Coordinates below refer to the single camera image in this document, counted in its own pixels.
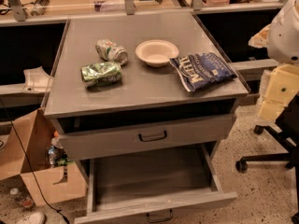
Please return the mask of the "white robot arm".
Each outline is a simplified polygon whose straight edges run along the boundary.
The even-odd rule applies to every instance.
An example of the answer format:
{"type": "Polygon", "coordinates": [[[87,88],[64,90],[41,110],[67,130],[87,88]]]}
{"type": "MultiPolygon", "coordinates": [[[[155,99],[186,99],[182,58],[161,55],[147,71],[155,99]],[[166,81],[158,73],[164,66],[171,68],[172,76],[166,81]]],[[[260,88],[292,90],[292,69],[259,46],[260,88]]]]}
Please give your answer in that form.
{"type": "Polygon", "coordinates": [[[260,84],[257,123],[274,122],[299,92],[299,0],[289,0],[272,20],[267,53],[278,62],[264,71],[260,84]]]}

